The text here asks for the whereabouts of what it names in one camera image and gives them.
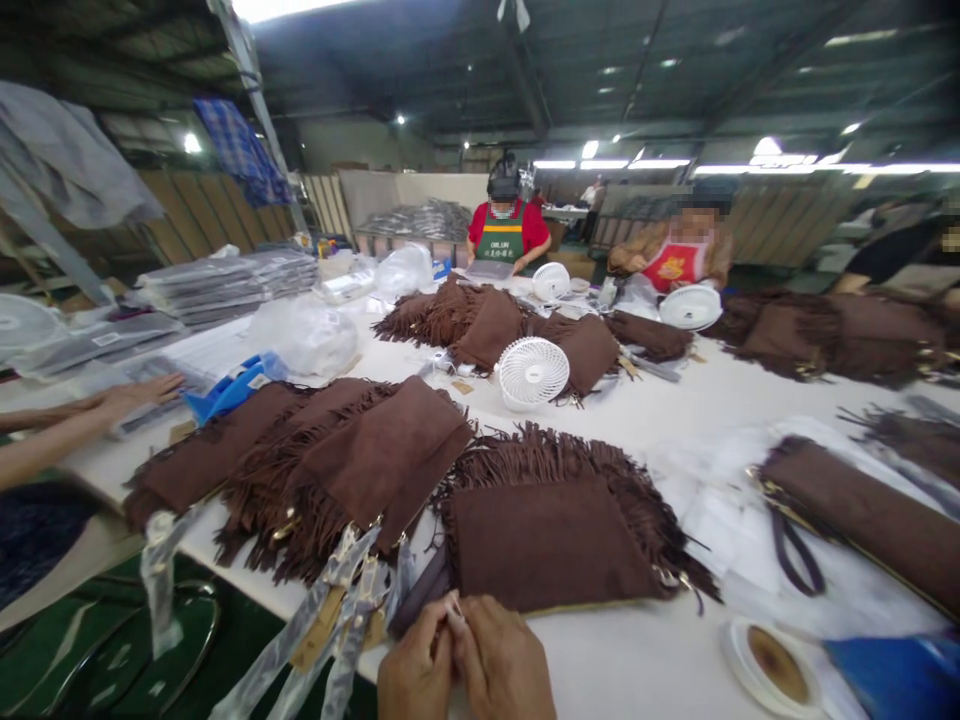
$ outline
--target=plastic bag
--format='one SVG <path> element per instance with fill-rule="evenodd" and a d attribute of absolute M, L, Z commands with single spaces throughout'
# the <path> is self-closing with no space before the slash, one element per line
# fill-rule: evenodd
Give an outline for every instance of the plastic bag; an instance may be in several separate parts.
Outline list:
<path fill-rule="evenodd" d="M 387 256 L 377 267 L 377 293 L 383 300 L 396 300 L 433 282 L 433 260 L 423 245 L 407 243 Z"/>
<path fill-rule="evenodd" d="M 275 300 L 250 322 L 248 339 L 271 380 L 293 375 L 333 378 L 357 354 L 357 328 L 314 294 Z"/>

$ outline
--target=hand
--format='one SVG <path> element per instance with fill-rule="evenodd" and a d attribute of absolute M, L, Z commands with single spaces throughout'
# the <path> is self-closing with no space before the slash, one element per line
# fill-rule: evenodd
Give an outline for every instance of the hand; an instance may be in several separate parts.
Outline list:
<path fill-rule="evenodd" d="M 380 663 L 380 720 L 446 720 L 453 682 L 453 636 L 446 617 L 445 600 L 427 605 L 400 644 Z"/>
<path fill-rule="evenodd" d="M 477 720 L 556 720 L 547 656 L 520 615 L 486 595 L 460 607 L 454 657 Z"/>
<path fill-rule="evenodd" d="M 634 255 L 627 261 L 625 269 L 627 272 L 642 272 L 647 269 L 650 262 L 643 255 Z"/>
<path fill-rule="evenodd" d="M 164 375 L 147 382 L 117 385 L 102 393 L 103 407 L 122 420 L 144 405 L 163 405 L 176 400 L 177 388 L 185 379 L 183 375 Z"/>

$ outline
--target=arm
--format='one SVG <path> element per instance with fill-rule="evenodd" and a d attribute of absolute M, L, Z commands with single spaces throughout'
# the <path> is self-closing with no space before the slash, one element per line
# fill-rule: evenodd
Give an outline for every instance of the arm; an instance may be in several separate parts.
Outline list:
<path fill-rule="evenodd" d="M 70 453 L 105 435 L 143 405 L 174 399 L 181 375 L 167 375 L 108 391 L 98 407 L 74 415 L 20 442 L 0 448 L 0 491 L 27 482 Z"/>

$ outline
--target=dark brown strap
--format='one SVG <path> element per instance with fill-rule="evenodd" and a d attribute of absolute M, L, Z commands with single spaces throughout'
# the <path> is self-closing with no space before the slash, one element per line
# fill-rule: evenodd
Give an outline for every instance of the dark brown strap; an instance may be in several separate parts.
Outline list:
<path fill-rule="evenodd" d="M 807 547 L 807 544 L 793 527 L 793 523 L 791 523 L 780 510 L 775 507 L 770 507 L 770 516 L 773 518 L 773 543 L 777 549 L 777 560 L 780 562 L 780 567 L 783 568 L 783 572 L 786 573 L 787 579 L 793 583 L 793 586 L 797 588 L 797 590 L 807 597 L 823 595 L 827 591 L 827 585 L 823 580 L 823 573 L 820 571 L 820 566 L 817 565 L 813 553 L 810 552 L 810 548 Z M 807 569 L 807 574 L 810 576 L 810 581 L 813 583 L 812 588 L 807 585 L 803 576 L 797 572 L 797 569 L 790 562 L 790 556 L 787 555 L 787 540 L 790 541 L 790 544 L 796 548 L 797 553 L 800 555 L 800 559 Z"/>

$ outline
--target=label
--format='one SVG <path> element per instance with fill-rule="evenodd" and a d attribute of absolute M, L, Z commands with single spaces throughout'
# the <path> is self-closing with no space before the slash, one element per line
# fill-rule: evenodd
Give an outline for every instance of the label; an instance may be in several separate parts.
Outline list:
<path fill-rule="evenodd" d="M 98 338 L 91 338 L 91 342 L 97 347 L 103 347 L 104 345 L 112 345 L 119 339 L 120 333 L 107 333 L 106 335 L 101 335 Z"/>
<path fill-rule="evenodd" d="M 263 373 L 260 373 L 253 380 L 247 383 L 247 387 L 250 388 L 251 390 L 259 390 L 268 382 L 270 382 L 270 378 L 268 378 Z"/>

